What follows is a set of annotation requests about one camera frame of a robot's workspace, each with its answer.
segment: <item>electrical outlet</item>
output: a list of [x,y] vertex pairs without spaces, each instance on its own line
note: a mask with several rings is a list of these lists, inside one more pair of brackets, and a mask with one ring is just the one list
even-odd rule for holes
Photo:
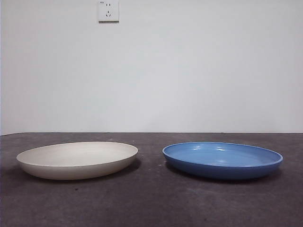
[[119,1],[118,0],[101,0],[99,1],[99,23],[119,22]]

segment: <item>dark floor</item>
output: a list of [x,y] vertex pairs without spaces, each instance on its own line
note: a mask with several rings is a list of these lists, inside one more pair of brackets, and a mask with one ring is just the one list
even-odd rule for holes
[[[45,145],[114,141],[139,149],[121,172],[80,181],[24,173],[16,155]],[[256,145],[284,156],[257,180],[184,174],[162,148],[187,141]],[[1,136],[2,227],[303,227],[303,134],[20,133]]]

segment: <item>blue dish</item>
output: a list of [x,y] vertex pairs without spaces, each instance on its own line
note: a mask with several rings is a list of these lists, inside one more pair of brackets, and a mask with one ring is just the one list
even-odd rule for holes
[[224,180],[262,177],[283,161],[282,155],[265,148],[218,142],[173,144],[165,147],[163,154],[179,170]]

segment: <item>shallow dish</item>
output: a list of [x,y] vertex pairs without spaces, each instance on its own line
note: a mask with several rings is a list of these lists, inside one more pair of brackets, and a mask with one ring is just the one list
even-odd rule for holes
[[134,161],[137,152],[136,147],[124,143],[79,142],[27,150],[17,160],[25,172],[37,177],[79,180],[122,170]]
[[280,154],[265,148],[219,142],[173,144],[165,147],[163,154],[179,170],[226,180],[262,177],[283,161]]

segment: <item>white wall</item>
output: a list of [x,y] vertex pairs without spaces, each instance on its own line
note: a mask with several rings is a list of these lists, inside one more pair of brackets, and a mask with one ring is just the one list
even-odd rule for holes
[[2,0],[2,134],[303,132],[302,0]]

